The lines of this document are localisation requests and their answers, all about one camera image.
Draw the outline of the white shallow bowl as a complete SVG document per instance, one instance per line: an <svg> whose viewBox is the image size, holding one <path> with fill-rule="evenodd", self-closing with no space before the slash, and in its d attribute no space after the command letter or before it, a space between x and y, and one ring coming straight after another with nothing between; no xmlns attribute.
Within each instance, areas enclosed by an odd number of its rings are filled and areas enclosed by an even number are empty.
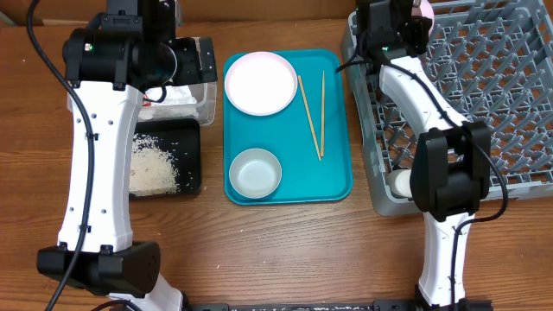
<svg viewBox="0 0 553 311"><path fill-rule="evenodd" d="M413 16L422 16L430 19L432 22L435 21L434 10L428 0L415 0L415 6L411 10Z"/></svg>

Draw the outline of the white napkin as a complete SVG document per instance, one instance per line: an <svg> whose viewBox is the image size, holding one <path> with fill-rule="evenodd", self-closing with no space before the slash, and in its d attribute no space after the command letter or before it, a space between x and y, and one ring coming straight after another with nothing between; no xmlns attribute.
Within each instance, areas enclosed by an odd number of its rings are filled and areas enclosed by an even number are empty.
<svg viewBox="0 0 553 311"><path fill-rule="evenodd" d="M139 112L140 122L149 122L157 119L171 119L179 117L199 116L196 105L197 99L192 95L188 86L167 86L166 97L163 102L150 102L162 96L162 88L151 88L146 91L143 108Z"/></svg>

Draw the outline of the white rice pile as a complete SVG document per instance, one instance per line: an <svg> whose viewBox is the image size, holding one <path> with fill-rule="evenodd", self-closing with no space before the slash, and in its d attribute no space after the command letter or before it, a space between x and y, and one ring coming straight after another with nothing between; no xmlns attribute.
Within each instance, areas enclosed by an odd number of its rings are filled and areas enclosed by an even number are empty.
<svg viewBox="0 0 553 311"><path fill-rule="evenodd" d="M179 189L175 158L159 142L156 136L133 136L129 190L136 197L175 194Z"/></svg>

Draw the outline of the grey bowl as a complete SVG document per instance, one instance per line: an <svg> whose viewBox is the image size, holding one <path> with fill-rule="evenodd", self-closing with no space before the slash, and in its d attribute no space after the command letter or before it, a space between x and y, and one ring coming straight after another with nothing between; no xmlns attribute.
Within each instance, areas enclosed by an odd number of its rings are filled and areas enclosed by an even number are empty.
<svg viewBox="0 0 553 311"><path fill-rule="evenodd" d="M282 166L266 149L246 149L231 162L228 177L241 196L258 200L273 194L282 179Z"/></svg>

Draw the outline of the white cup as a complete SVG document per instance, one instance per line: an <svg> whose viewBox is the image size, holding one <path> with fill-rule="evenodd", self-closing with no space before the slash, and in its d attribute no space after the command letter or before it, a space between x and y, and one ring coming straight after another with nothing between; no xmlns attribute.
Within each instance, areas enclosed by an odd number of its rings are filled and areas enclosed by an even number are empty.
<svg viewBox="0 0 553 311"><path fill-rule="evenodd" d="M387 177L387 183L391 193L398 198L412 198L410 189L410 169L398 169L390 172Z"/></svg>

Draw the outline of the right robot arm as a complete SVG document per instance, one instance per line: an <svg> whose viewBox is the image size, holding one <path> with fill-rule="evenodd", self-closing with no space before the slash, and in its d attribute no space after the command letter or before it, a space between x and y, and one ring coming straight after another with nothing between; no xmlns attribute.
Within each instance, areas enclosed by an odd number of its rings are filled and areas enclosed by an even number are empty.
<svg viewBox="0 0 553 311"><path fill-rule="evenodd" d="M453 109L424 72L433 20L414 14L421 5L358 1L356 53L417 136L410 193L425 222L417 308L490 310L490 301L466 298L462 276L470 225L489 192L491 133Z"/></svg>

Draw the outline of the clear plastic waste bin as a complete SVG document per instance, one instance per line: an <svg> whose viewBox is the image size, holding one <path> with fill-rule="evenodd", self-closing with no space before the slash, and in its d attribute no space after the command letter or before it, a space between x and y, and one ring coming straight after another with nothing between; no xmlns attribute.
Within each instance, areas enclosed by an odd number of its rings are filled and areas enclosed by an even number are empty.
<svg viewBox="0 0 553 311"><path fill-rule="evenodd" d="M63 46L65 78L96 129L138 122L213 120L218 81L209 38L148 41L131 33L81 30Z"/></svg>

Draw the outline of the grey dishwasher rack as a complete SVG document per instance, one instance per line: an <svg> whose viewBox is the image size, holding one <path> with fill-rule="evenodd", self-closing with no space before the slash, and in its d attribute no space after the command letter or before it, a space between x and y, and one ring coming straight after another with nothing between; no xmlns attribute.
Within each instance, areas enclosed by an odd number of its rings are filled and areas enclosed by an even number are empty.
<svg viewBox="0 0 553 311"><path fill-rule="evenodd" d="M469 120L486 123L513 199L552 194L552 21L541 1L447 1L432 5L435 21L421 61L442 96ZM377 92L365 67L345 71L362 130L362 155L375 211L410 214L415 204L391 193L387 175L411 166L416 135L396 105Z"/></svg>

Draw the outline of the large white plate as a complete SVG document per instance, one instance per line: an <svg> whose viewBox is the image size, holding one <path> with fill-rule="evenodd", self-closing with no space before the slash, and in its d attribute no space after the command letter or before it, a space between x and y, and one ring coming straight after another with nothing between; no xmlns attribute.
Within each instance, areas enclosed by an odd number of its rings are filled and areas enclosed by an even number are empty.
<svg viewBox="0 0 553 311"><path fill-rule="evenodd" d="M256 117L284 110L294 99L297 87L296 70L272 52L242 55L225 74L225 92L231 104Z"/></svg>

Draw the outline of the black rectangular tray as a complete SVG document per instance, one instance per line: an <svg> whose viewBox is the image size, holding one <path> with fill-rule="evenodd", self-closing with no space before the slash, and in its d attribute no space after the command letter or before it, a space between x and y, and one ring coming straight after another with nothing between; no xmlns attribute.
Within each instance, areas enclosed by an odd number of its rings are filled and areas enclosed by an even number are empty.
<svg viewBox="0 0 553 311"><path fill-rule="evenodd" d="M136 133L158 137L160 139L158 146L174 156L178 171L176 181L179 184L179 189L175 194L146 197L136 197L130 194L131 198L196 195L200 192L201 159L198 121L193 118L180 118L140 122L135 129Z"/></svg>

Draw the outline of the teal serving tray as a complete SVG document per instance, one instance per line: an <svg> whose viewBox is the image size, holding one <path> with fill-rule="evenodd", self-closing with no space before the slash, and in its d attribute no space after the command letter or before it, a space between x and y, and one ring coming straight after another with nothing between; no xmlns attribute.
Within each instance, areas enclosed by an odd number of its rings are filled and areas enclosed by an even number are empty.
<svg viewBox="0 0 553 311"><path fill-rule="evenodd" d="M336 201L353 188L353 170L340 64L327 49L289 50L288 60L302 83L321 151L321 77L326 74L325 155L318 161L301 91L282 111L248 115L223 99L224 167L246 149L266 149L279 160L283 176L276 191L262 199L247 199L225 182L227 197L241 206Z"/></svg>

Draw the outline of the right wooden chopstick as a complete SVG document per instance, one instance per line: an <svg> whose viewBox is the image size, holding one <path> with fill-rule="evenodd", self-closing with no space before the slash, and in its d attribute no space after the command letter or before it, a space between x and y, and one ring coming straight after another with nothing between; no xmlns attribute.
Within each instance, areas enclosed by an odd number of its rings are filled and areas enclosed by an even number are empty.
<svg viewBox="0 0 553 311"><path fill-rule="evenodd" d="M326 74L323 70L321 77L321 157L325 155L325 103L326 103Z"/></svg>

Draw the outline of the wooden chopstick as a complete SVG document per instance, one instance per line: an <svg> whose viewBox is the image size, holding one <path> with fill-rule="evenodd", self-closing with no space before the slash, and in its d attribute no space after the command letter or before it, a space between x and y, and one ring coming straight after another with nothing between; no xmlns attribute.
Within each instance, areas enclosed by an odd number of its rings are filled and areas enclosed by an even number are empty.
<svg viewBox="0 0 553 311"><path fill-rule="evenodd" d="M326 103L326 74L323 70L321 77L321 157L325 155L325 103Z"/></svg>
<svg viewBox="0 0 553 311"><path fill-rule="evenodd" d="M321 152L320 152L319 144L318 144L317 137L316 137L316 134L315 134L315 127L314 127L313 120L312 120L312 117L311 117L310 109L308 107L308 99L307 99L306 92L305 92L305 89L304 89L304 86L303 86L303 83L302 83L302 77L300 75L298 75L297 78L298 78L298 84L300 86L300 90L301 90L301 94L302 94L304 108L305 108L306 115L307 115L307 118L308 118L309 128L310 128L312 139L313 139L314 146L315 146L315 151L316 151L316 154L317 154L318 161L320 162L321 161Z"/></svg>

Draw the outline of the left wooden chopstick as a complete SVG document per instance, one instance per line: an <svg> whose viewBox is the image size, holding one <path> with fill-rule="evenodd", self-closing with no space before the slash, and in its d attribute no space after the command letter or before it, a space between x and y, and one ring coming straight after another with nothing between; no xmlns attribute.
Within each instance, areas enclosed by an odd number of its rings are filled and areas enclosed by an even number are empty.
<svg viewBox="0 0 553 311"><path fill-rule="evenodd" d="M314 127L313 120L312 120L312 117L311 117L310 109L308 107L308 99L307 99L306 92L305 92L305 89L304 89L304 86L303 86L303 83L302 83L302 77L300 75L298 75L297 78L298 78L298 84L300 86L300 90L301 90L301 94L302 94L304 108L305 108L306 115L307 115L307 118L308 118L309 128L310 128L312 139L313 139L314 146L315 146L315 151L316 151L316 154L317 154L318 161L320 162L321 161L321 152L320 152L319 144L318 144L317 137L316 137L316 134L315 134L315 127Z"/></svg>

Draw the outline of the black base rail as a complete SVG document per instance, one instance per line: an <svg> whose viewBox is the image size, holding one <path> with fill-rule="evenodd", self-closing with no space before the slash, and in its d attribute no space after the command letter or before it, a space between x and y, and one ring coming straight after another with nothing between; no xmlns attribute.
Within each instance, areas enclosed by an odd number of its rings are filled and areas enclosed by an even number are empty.
<svg viewBox="0 0 553 311"><path fill-rule="evenodd" d="M424 307L415 300L376 300L365 304L323 303L313 305L250 305L231 306L225 303L194 304L193 311L423 311L423 310L493 310L491 301L465 301L457 307Z"/></svg>

